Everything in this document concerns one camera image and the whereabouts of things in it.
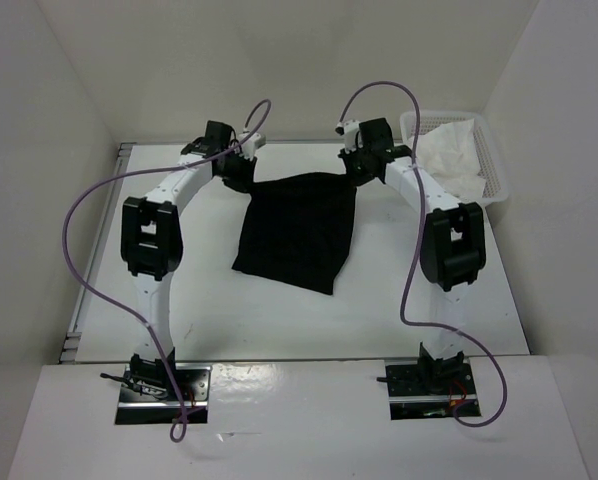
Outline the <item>black skirt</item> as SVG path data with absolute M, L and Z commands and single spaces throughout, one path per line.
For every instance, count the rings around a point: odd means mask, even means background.
M 232 269 L 332 295 L 348 259 L 357 188 L 312 172 L 248 186 L 250 203 Z

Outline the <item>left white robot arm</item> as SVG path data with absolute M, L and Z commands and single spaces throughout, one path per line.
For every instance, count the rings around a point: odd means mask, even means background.
M 209 121 L 205 134 L 181 150 L 177 169 L 142 197 L 122 206 L 121 257 L 133 277 L 137 312 L 147 324 L 130 360 L 128 380 L 159 400 L 177 390 L 170 330 L 170 290 L 184 253 L 180 214 L 201 188 L 221 177 L 241 187 L 253 180 L 256 152 L 266 144 L 247 129 L 235 135 Z

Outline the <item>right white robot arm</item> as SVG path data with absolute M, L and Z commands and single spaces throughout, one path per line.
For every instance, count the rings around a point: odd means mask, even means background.
M 341 121 L 336 132 L 343 138 L 339 153 L 346 174 L 357 186 L 380 180 L 418 212 L 415 251 L 406 277 L 400 320 L 409 327 L 441 331 L 429 347 L 420 346 L 417 381 L 429 393 L 438 393 L 458 374 L 469 342 L 488 354 L 487 347 L 465 331 L 466 298 L 486 263 L 483 210 L 448 193 L 416 161 L 415 151 L 396 145 L 384 118 Z M 415 273 L 430 284 L 430 313 L 426 320 L 407 317 L 407 302 Z

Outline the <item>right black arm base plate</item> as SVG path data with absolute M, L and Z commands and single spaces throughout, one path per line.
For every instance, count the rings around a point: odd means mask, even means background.
M 438 375 L 417 361 L 386 362 L 377 382 L 387 388 L 392 420 L 452 418 L 459 408 L 460 418 L 481 416 L 472 369 L 467 362 L 456 362 Z

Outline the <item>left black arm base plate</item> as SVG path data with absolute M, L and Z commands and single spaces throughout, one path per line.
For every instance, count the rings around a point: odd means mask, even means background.
M 211 373 L 210 365 L 176 365 L 175 378 L 188 411 L 189 424 L 207 422 Z M 168 425 L 180 417 L 180 402 L 170 391 L 169 382 L 155 384 L 134 379 L 129 366 L 125 367 L 122 376 L 115 376 L 114 380 L 120 384 L 116 425 Z

